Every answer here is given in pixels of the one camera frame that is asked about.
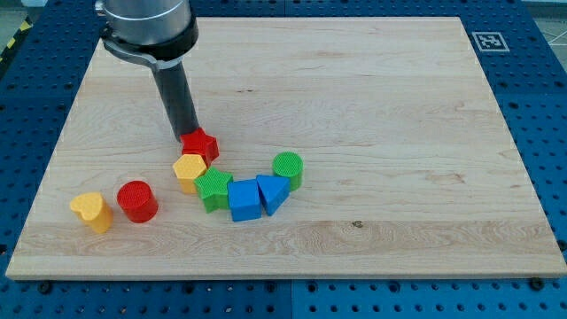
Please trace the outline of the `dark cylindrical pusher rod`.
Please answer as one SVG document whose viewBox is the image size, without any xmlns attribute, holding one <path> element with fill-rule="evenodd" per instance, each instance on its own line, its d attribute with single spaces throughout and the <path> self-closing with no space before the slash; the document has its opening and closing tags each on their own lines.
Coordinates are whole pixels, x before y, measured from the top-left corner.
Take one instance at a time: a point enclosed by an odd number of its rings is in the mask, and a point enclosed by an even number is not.
<svg viewBox="0 0 567 319">
<path fill-rule="evenodd" d="M 198 117 L 190 93 L 183 63 L 153 73 L 160 98 L 165 107 L 175 139 L 190 134 L 199 128 Z"/>
</svg>

